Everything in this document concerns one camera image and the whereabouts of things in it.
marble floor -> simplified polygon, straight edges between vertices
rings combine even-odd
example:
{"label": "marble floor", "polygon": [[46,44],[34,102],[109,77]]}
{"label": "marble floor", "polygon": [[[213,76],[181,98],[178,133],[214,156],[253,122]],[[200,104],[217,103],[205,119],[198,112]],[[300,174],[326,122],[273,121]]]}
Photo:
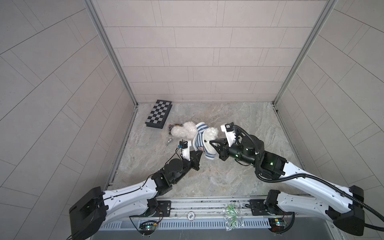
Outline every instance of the marble floor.
{"label": "marble floor", "polygon": [[[180,139],[165,146],[168,124],[171,122],[205,122],[219,129],[234,122],[249,134],[264,141],[265,150],[286,158],[299,166],[271,103],[177,103],[169,113],[163,129],[145,126],[153,104],[140,104],[111,189],[118,189],[140,181],[160,168],[174,153]],[[270,184],[258,180],[251,166],[241,166],[232,158],[200,160],[200,170],[191,169],[165,197],[267,195],[270,189],[291,194],[302,193],[284,183]]]}

stuffed animal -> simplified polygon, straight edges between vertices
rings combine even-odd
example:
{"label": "stuffed animal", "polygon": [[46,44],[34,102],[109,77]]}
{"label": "stuffed animal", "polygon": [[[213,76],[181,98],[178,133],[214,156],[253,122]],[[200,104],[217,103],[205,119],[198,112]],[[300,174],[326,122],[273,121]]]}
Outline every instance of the stuffed animal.
{"label": "stuffed animal", "polygon": [[217,139],[218,130],[215,127],[208,127],[205,122],[196,125],[193,122],[186,122],[183,126],[173,127],[171,134],[174,137],[191,140],[195,151],[203,151],[208,159],[214,159],[217,154],[209,141]]}

folding chess box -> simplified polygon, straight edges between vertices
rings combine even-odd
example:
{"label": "folding chess box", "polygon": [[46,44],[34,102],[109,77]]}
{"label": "folding chess box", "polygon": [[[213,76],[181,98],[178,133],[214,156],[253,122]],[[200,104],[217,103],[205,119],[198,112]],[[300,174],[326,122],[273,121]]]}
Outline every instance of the folding chess box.
{"label": "folding chess box", "polygon": [[157,100],[145,121],[147,127],[163,128],[172,107],[171,103],[170,101]]}

